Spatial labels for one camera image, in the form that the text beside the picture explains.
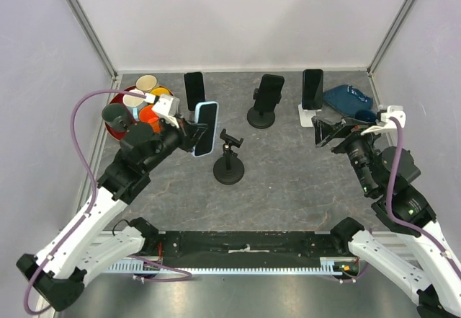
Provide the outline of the light blue cased phone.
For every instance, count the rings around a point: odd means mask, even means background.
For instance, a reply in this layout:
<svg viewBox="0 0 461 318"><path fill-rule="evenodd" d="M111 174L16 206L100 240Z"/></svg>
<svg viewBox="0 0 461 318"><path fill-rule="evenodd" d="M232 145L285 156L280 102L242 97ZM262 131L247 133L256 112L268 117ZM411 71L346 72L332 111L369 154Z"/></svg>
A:
<svg viewBox="0 0 461 318"><path fill-rule="evenodd" d="M192 155L201 157L210 154L215 145L218 123L219 104L216 101L199 102L194 112L194 122L205 130L201 133L199 141L195 144Z"/></svg>

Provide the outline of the black round-base phone stand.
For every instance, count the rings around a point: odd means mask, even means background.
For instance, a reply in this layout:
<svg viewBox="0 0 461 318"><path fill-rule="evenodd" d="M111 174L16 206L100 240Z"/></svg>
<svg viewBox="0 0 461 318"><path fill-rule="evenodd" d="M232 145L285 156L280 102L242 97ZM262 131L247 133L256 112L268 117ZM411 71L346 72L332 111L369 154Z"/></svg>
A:
<svg viewBox="0 0 461 318"><path fill-rule="evenodd" d="M240 148L243 138L237 139L230 136L224 128L220 133L220 139L224 140L223 155L214 163L213 174L221 184L234 185L243 178L245 168L232 147Z"/></svg>

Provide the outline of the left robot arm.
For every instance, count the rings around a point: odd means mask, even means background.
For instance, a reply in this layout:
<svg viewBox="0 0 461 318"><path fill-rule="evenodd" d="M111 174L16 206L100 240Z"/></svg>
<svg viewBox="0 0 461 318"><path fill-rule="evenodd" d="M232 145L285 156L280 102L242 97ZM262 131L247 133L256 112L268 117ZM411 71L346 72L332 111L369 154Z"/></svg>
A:
<svg viewBox="0 0 461 318"><path fill-rule="evenodd" d="M162 120L160 125L158 133L147 123L131 125L89 202L44 249L18 259L16 266L28 279L28 289L35 289L57 312L75 303L85 287L111 264L157 250L159 231L144 218L133 219L93 251L89 245L149 185L154 168L176 149L191 152L209 128L183 118L174 118L172 124Z"/></svg>

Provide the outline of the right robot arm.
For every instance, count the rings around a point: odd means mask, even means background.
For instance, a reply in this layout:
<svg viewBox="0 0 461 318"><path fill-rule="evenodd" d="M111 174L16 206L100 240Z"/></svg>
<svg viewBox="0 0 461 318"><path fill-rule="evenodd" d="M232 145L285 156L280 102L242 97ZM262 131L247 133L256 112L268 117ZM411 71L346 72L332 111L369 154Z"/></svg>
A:
<svg viewBox="0 0 461 318"><path fill-rule="evenodd" d="M421 174L403 148L403 111L380 112L375 122L344 118L330 123L312 118L316 147L333 139L334 154L346 154L364 196L375 199L376 217L411 251L410 264L387 249L351 217L331 230L337 255L352 254L380 271L416 305L420 317L460 316L460 261L444 237L428 200L411 184Z"/></svg>

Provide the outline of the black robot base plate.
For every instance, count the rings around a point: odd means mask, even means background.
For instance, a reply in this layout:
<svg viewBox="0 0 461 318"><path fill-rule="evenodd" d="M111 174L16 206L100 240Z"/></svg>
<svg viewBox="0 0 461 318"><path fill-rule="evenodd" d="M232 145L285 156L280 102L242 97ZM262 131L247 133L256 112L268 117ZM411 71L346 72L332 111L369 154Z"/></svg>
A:
<svg viewBox="0 0 461 318"><path fill-rule="evenodd" d="M142 255L173 268L314 268L322 257L351 257L330 234L313 231L165 231Z"/></svg>

